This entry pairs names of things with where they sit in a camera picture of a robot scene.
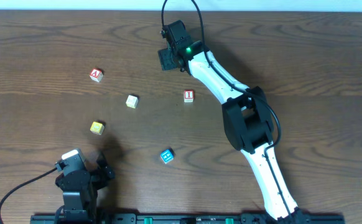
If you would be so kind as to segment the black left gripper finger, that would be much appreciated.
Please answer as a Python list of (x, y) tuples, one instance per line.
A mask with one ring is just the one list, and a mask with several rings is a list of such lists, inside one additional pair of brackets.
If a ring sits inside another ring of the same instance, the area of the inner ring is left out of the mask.
[(113, 168), (109, 165), (100, 167), (100, 172), (100, 185), (102, 187), (106, 187), (108, 185), (108, 182), (115, 178), (115, 173), (113, 171)]
[(99, 156), (96, 159), (96, 163), (100, 169), (106, 169), (107, 167), (107, 160), (104, 156), (104, 154), (101, 152)]

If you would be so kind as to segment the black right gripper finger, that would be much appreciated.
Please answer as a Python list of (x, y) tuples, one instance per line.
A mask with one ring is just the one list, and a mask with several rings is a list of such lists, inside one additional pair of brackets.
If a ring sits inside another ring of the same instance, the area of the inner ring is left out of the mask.
[(183, 56), (178, 52), (172, 52), (172, 61), (174, 65), (179, 69), (183, 69)]
[(169, 49), (162, 49), (158, 51), (160, 65), (163, 71), (172, 70), (174, 68), (174, 61), (172, 58), (172, 51)]

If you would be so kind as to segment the red letter I block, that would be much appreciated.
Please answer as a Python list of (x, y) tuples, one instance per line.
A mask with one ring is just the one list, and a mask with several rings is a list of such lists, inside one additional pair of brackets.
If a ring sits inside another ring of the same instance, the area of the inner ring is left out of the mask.
[(183, 92), (183, 101), (185, 103), (191, 103), (194, 101), (194, 91), (193, 90), (185, 90)]

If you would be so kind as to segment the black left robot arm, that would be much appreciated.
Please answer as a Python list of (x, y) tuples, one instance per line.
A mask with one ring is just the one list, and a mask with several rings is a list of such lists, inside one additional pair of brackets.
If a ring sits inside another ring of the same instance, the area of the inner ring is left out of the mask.
[(57, 223), (98, 223), (101, 215), (97, 212), (98, 191), (114, 179), (114, 171), (104, 154), (96, 160), (96, 168), (89, 171), (82, 153), (75, 149), (62, 156), (55, 166), (61, 174), (55, 185), (63, 192), (63, 214), (54, 218)]

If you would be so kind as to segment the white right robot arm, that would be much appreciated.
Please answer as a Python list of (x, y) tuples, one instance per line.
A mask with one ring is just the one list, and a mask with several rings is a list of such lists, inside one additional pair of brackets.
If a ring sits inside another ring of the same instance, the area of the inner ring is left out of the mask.
[(158, 52), (162, 69), (178, 68), (187, 72), (213, 93), (221, 103), (226, 137), (249, 162), (267, 214), (275, 220), (290, 218), (298, 205), (287, 189), (276, 160), (277, 141), (272, 133), (279, 126), (279, 120), (263, 90), (237, 81), (202, 40), (192, 40), (182, 21), (164, 25), (160, 33), (167, 41), (167, 48)]

